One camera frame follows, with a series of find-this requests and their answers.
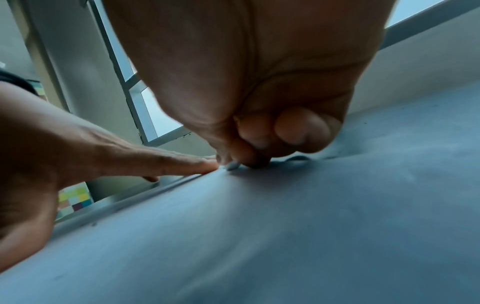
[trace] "hand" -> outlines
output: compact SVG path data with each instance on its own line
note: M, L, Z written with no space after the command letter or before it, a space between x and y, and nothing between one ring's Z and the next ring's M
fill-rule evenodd
M0 82L0 272L40 250L54 226L58 191L100 176L204 174L214 160L135 146Z
M252 167L335 138L394 3L104 1L162 109Z

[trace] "palm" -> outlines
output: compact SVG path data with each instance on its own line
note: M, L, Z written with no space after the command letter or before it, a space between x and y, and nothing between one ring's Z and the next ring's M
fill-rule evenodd
M258 165L335 137L394 1L106 4L165 112L226 161Z

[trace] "table surface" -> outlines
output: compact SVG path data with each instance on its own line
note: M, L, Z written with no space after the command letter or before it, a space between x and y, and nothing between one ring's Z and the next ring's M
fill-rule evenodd
M479 113L473 84L152 189L1 274L0 302L478 304Z

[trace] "metal window frame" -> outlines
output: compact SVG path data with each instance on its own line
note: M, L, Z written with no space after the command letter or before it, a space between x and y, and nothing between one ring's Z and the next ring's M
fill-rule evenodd
M190 130L181 126L171 132L158 136L142 96L142 91L146 89L147 86L141 81L137 73L133 72L129 58L108 21L101 0L83 1L86 1L86 3L81 3L80 5L89 6L98 25L143 145L158 147L191 133Z

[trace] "colorful checkered pattern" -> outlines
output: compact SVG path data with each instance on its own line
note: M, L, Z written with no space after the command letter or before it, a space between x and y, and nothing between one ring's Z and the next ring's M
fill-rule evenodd
M80 183L67 187L58 193L58 213L56 214L56 219L61 219L93 203L94 201L90 196L87 184Z

